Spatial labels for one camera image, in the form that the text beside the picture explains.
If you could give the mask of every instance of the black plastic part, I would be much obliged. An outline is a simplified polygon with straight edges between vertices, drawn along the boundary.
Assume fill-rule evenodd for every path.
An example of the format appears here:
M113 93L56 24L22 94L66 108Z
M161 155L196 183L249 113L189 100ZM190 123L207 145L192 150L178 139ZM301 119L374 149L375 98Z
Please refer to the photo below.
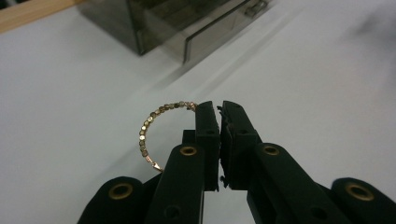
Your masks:
M202 223L204 160L205 153L197 145L172 150L145 223Z
M0 0L0 9L8 7L8 2L6 0Z
M256 224L276 223L276 211L259 180L253 178L247 191L247 204Z
M280 146L258 144L255 178L276 211L276 223L350 223L322 188Z
M195 143L205 150L205 190L219 190L220 134L211 101L196 107Z
M244 108L224 101L219 107L221 119L220 162L224 170L225 186L248 189L251 174L251 154L261 139L248 119Z
M396 203L364 181L337 179L332 183L332 193L354 223L396 223Z
M132 193L124 199L112 199L111 189L118 184L132 186ZM145 207L141 199L144 196L142 183L131 177L117 177L107 181L88 203L78 224L113 224L113 223L143 223Z
M195 144L195 130L184 130L182 144Z

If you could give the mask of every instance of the wooden edge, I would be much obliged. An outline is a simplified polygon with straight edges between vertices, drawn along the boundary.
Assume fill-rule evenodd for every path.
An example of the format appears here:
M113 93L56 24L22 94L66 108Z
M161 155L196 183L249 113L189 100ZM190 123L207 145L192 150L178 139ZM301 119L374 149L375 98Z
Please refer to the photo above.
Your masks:
M31 0L0 10L0 34L71 7L83 0Z

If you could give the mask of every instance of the ring band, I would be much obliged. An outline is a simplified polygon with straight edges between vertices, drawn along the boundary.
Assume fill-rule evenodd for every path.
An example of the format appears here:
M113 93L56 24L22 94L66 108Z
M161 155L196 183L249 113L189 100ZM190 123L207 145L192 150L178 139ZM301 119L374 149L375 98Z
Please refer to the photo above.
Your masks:
M149 114L148 118L144 121L143 126L140 129L140 131L139 131L140 152L142 153L142 156L146 159L146 161L149 162L151 164L151 166L155 170L157 170L159 172L162 172L163 168L161 168L160 165L156 161L153 161L149 157L149 152L148 152L148 150L146 148L146 139L147 139L146 134L147 134L147 131L149 129L150 124L154 121L154 119L159 117L162 113L164 113L167 110L172 110L172 109L176 109L176 108L183 108L184 106L187 107L187 110L191 110L192 112L195 112L197 104L194 103L194 102L180 101L179 103L173 103L173 104L169 104L169 105L160 106L154 112L151 112Z

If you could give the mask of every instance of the white surface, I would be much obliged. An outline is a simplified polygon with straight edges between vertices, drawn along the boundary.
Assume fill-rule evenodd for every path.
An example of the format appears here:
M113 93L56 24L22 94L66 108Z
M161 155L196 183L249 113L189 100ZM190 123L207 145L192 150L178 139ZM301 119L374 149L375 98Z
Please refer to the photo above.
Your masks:
M0 35L0 223L76 223L107 180L156 175L148 113L179 100L242 105L318 183L367 181L396 200L394 1L286 1L183 76L137 57L70 8ZM161 164L193 114L156 120ZM204 223L253 223L245 192L205 197Z

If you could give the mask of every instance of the brass ring insert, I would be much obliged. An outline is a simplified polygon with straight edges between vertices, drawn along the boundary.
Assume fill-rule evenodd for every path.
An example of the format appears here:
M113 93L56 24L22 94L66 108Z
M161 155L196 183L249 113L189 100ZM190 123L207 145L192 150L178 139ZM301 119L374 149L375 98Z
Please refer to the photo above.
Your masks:
M370 190L355 183L346 184L346 192L362 201L370 202L374 199L374 194Z
M119 183L108 191L108 197L113 200L121 200L131 195L132 191L133 187L131 184Z
M193 156L197 153L197 149L195 147L183 147L180 149L180 153L184 156Z
M271 155L271 156L277 156L279 155L279 149L277 149L276 147L264 147L262 149L266 154Z

